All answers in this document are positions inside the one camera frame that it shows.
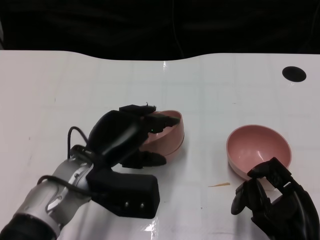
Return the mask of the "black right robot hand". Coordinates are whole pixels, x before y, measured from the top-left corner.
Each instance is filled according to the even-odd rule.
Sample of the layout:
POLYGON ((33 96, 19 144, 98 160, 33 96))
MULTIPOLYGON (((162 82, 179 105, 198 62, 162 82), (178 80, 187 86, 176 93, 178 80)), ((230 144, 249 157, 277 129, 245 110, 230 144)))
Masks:
POLYGON ((307 191, 298 184, 280 161, 273 157, 252 168, 245 181, 235 191, 231 214, 244 208, 252 211, 251 221, 271 240, 318 240, 320 220, 307 191), (267 196, 261 178, 278 189, 281 195, 274 201, 267 196))

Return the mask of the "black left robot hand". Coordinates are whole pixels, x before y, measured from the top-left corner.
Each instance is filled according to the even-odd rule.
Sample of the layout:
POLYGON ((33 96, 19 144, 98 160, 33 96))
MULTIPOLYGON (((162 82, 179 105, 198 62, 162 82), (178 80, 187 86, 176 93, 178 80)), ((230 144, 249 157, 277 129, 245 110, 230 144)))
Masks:
POLYGON ((152 105, 127 105, 103 115, 91 130, 87 147, 107 168, 142 169, 167 163, 184 139, 182 115, 152 105))

